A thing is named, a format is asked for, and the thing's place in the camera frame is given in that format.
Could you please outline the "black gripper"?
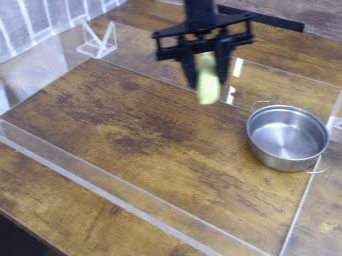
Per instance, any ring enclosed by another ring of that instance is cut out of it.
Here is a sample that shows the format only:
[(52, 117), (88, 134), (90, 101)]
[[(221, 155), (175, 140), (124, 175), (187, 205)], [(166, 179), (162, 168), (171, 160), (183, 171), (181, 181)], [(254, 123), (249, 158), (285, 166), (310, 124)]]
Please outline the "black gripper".
[(249, 12), (221, 15), (215, 11), (214, 0), (185, 0), (185, 13), (182, 23), (151, 34), (156, 41), (156, 59), (181, 61), (189, 86), (195, 89), (198, 73), (194, 55), (213, 52), (219, 82), (225, 84), (234, 49), (254, 42), (254, 15)]

